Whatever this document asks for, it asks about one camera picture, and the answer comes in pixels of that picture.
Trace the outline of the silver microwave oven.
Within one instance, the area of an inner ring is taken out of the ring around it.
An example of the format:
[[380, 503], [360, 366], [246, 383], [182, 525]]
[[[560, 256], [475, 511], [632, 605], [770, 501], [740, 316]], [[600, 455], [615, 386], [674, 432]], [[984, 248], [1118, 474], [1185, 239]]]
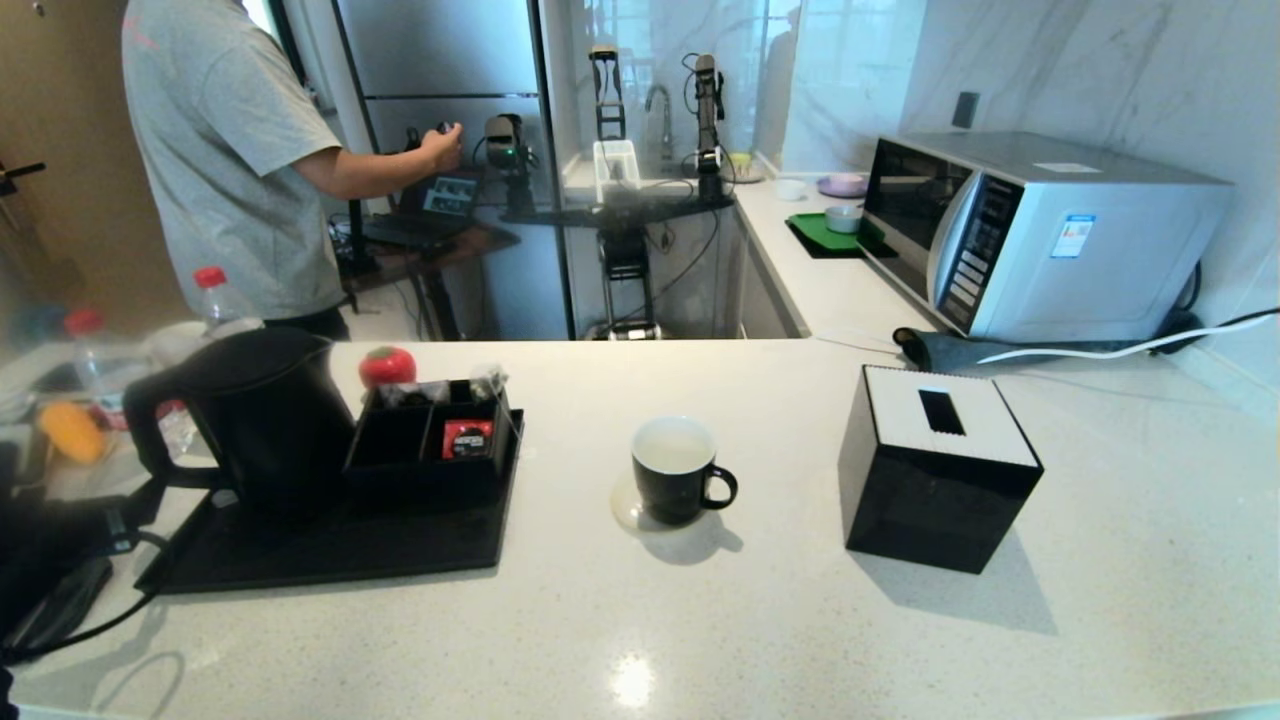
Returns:
[[963, 337], [1148, 340], [1234, 193], [1225, 179], [1025, 131], [882, 136], [861, 233], [881, 272]]

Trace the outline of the silver refrigerator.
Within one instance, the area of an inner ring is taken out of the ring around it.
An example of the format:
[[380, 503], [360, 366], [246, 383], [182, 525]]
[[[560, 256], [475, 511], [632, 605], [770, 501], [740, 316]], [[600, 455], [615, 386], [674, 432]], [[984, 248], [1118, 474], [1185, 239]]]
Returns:
[[489, 158], [486, 123], [521, 120], [532, 209], [557, 209], [557, 154], [536, 0], [332, 0], [370, 140], [390, 152], [408, 128], [463, 127], [463, 165], [483, 177], [476, 220], [515, 243], [444, 268], [465, 340], [567, 340], [571, 334], [564, 234], [503, 222], [512, 196]]

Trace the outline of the black mug white inside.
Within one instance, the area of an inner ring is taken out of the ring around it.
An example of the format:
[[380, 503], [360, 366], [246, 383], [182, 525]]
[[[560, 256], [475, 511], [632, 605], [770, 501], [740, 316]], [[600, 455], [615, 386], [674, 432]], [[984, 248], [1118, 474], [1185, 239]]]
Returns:
[[630, 455], [645, 511], [654, 520], [682, 527], [705, 511], [730, 507], [739, 497], [737, 477], [718, 465], [712, 433], [690, 416], [659, 416], [634, 434]]

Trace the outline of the black tissue box white lid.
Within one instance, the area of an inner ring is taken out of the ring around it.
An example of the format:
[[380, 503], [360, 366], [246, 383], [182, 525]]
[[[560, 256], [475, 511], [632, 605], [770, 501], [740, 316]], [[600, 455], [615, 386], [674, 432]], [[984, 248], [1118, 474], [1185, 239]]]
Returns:
[[865, 365], [837, 460], [845, 546], [980, 574], [1043, 474], [992, 380]]

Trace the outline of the black compartment organizer box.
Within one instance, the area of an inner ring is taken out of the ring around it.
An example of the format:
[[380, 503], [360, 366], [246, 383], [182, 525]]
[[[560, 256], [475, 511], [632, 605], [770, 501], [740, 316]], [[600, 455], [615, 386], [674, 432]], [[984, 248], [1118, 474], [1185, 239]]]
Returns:
[[[476, 404], [467, 380], [449, 380], [451, 400], [426, 407], [384, 409], [378, 388], [367, 392], [344, 478], [361, 496], [388, 502], [472, 507], [495, 503], [512, 483], [524, 433], [524, 410], [503, 401]], [[492, 451], [484, 457], [442, 460], [445, 420], [493, 420]]]

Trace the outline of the white tea bag packet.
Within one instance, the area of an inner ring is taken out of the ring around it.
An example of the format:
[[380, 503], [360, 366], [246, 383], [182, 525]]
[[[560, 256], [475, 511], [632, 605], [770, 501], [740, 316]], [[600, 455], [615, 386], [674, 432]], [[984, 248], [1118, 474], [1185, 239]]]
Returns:
[[451, 400], [451, 383], [389, 383], [378, 387], [378, 397], [384, 409], [426, 407]]

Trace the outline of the black upright frame device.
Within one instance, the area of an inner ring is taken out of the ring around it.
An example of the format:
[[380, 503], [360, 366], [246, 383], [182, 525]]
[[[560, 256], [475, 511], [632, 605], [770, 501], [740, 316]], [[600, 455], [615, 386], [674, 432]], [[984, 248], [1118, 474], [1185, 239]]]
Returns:
[[618, 49], [595, 44], [588, 59], [594, 86], [596, 137], [600, 142], [626, 140], [627, 123]]

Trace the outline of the person in grey t-shirt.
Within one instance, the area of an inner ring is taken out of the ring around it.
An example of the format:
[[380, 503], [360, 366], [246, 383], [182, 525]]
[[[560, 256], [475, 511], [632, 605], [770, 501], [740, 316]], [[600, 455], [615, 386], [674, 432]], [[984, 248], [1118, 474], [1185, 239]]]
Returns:
[[453, 170], [463, 128], [394, 155], [346, 149], [242, 0], [128, 0], [125, 100], [187, 305], [216, 266], [266, 325], [346, 342], [324, 199], [397, 193]]

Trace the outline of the round translucent coaster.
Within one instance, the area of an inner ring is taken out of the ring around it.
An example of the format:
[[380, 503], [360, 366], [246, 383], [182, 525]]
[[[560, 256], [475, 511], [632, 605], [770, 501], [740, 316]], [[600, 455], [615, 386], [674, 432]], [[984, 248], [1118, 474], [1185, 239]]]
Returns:
[[618, 525], [634, 536], [669, 534], [691, 527], [703, 519], [698, 512], [692, 519], [677, 523], [662, 521], [641, 496], [637, 483], [628, 473], [620, 473], [611, 487], [611, 511]]

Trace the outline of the red tomato-shaped timer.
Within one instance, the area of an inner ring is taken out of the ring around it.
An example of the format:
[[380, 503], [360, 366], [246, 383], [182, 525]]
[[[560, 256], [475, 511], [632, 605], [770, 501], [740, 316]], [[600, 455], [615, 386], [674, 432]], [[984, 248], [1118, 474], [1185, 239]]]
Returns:
[[381, 346], [369, 351], [360, 360], [358, 377], [366, 389], [412, 384], [417, 382], [417, 364], [407, 350]]

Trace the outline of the red coffee sachet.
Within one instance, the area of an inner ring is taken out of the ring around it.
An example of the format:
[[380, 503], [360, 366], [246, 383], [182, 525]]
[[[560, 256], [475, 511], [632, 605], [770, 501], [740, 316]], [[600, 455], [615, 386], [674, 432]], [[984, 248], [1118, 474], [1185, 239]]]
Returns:
[[440, 443], [442, 460], [488, 456], [492, 451], [494, 432], [493, 420], [445, 420]]

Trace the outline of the window with dark frame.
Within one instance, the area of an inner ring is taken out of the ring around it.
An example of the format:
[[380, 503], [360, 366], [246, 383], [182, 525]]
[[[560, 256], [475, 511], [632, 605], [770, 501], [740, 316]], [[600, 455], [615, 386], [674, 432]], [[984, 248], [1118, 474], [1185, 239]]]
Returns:
[[298, 33], [289, 12], [289, 0], [239, 0], [250, 15], [250, 19], [264, 32], [271, 36], [276, 46], [284, 54], [285, 61], [292, 69], [297, 82], [308, 95], [321, 117], [335, 118], [337, 110], [328, 101], [323, 87], [314, 82], [300, 46]]

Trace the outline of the black laptop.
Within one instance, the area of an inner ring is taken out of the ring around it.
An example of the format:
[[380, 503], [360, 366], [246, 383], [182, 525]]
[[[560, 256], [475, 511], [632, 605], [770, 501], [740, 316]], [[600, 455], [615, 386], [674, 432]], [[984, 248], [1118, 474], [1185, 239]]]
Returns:
[[376, 243], [421, 249], [447, 243], [474, 224], [477, 173], [434, 176], [404, 190], [394, 210], [364, 220], [361, 236]]

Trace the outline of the black electric kettle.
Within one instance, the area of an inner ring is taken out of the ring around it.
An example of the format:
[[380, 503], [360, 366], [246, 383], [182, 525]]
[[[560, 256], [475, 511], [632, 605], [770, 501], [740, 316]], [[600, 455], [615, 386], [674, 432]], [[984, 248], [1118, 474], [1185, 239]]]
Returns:
[[[123, 409], [140, 461], [160, 486], [236, 493], [250, 511], [312, 518], [348, 495], [355, 419], [329, 369], [333, 341], [293, 327], [216, 340], [129, 384]], [[173, 459], [157, 410], [182, 404], [215, 466]]]

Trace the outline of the orange round object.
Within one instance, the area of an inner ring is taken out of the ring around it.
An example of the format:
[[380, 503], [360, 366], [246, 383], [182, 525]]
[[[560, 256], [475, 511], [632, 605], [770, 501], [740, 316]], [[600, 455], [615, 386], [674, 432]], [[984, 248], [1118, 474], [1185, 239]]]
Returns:
[[41, 407], [37, 421], [52, 446], [81, 465], [96, 464], [108, 451], [106, 436], [82, 405], [65, 401], [47, 404]]

